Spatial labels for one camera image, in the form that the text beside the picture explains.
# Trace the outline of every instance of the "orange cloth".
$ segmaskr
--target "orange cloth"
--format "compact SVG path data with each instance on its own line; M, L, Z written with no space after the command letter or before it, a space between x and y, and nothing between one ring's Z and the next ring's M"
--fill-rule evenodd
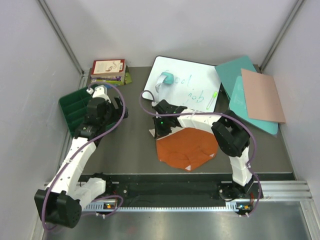
M157 140L156 151L161 162L192 171L217 155L218 142L212 133L185 128Z

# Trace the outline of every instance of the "whiteboard marker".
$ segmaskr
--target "whiteboard marker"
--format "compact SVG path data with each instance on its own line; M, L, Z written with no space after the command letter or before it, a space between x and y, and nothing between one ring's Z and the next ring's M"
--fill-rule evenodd
M212 95L212 98L210 99L208 106L206 107L207 110L211 107L211 104L214 102L214 99L217 97L217 95L218 95L218 92L215 91L214 94Z

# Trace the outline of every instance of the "stack of books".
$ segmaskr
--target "stack of books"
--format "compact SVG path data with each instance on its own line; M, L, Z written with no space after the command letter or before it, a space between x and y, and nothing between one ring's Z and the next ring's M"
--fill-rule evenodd
M108 83L115 86L132 83L124 59L95 60L90 73L91 83Z

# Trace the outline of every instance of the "whiteboard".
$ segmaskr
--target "whiteboard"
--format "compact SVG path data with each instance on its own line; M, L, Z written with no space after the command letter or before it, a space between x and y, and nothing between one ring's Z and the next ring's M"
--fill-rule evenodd
M163 72L173 74L172 85L162 84L159 94L156 92L156 83ZM189 109L201 112L215 110L221 81L215 66L179 60L170 57L157 56L154 60L150 75L144 87L158 100L165 99L169 104L186 106ZM152 100L150 93L143 93L144 99Z

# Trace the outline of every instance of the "white wall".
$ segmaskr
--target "white wall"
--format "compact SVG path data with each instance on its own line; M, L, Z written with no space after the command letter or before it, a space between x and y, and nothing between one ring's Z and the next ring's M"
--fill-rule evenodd
M158 55L220 64L249 55L261 64L295 0L46 0L83 69Z
M34 194L51 179L67 126L58 99L80 75L35 0L0 8L0 239L29 239Z
M307 0L265 73L274 76L287 124L281 126L297 176L320 212L320 1Z

